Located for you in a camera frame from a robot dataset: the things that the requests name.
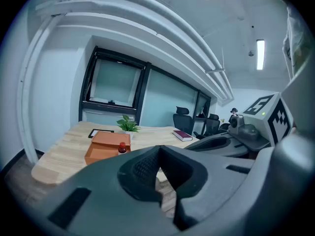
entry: wooden desk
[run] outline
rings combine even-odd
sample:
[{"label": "wooden desk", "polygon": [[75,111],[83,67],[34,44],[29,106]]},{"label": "wooden desk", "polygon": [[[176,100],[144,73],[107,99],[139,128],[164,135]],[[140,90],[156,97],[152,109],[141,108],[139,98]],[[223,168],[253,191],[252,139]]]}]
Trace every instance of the wooden desk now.
[{"label": "wooden desk", "polygon": [[[86,166],[84,156],[91,144],[88,138],[92,129],[113,130],[121,133],[118,126],[79,122],[45,153],[31,171],[34,179],[45,184],[59,184]],[[182,142],[173,135],[174,127],[141,127],[131,140],[131,151],[155,145],[173,145],[184,148],[196,141]]]}]

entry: person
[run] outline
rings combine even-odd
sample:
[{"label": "person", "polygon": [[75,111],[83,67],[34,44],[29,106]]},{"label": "person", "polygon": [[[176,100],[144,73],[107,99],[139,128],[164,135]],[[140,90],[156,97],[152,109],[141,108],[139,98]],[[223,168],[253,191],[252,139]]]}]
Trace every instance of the person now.
[{"label": "person", "polygon": [[238,114],[237,114],[238,111],[236,108],[232,108],[232,110],[230,112],[232,113],[232,115],[231,115],[230,119],[228,120],[229,123],[231,123],[231,118],[233,116],[238,116]]},{"label": "person", "polygon": [[296,8],[282,0],[287,5],[287,33],[283,42],[283,54],[292,80],[303,66],[309,55],[314,51],[314,39],[302,16]]}]

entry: book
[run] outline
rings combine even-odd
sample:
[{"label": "book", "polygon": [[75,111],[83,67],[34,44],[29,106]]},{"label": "book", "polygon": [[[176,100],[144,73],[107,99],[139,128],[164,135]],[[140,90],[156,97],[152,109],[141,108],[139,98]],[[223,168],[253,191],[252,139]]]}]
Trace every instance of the book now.
[{"label": "book", "polygon": [[181,130],[174,130],[173,134],[181,141],[187,142],[192,140],[192,136],[186,134],[184,131]]}]

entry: fluorescent light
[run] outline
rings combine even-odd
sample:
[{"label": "fluorescent light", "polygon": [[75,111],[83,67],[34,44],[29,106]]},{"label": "fluorescent light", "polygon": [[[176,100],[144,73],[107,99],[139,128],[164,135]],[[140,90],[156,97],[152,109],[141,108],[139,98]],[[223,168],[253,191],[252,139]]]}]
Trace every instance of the fluorescent light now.
[{"label": "fluorescent light", "polygon": [[257,70],[262,70],[265,60],[265,40],[257,40]]}]

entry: gray floor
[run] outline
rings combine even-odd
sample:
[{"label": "gray floor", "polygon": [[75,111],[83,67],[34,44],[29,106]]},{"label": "gray floor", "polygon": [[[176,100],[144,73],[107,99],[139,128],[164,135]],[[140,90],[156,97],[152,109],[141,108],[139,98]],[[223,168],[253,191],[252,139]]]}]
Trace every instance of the gray floor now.
[{"label": "gray floor", "polygon": [[[23,155],[5,175],[4,181],[15,197],[34,206],[55,186],[36,181],[31,176],[31,170],[32,164],[28,161],[26,155]],[[176,192],[168,181],[160,183],[160,186],[161,189],[158,191],[163,194],[161,208],[167,217],[174,217]]]}]

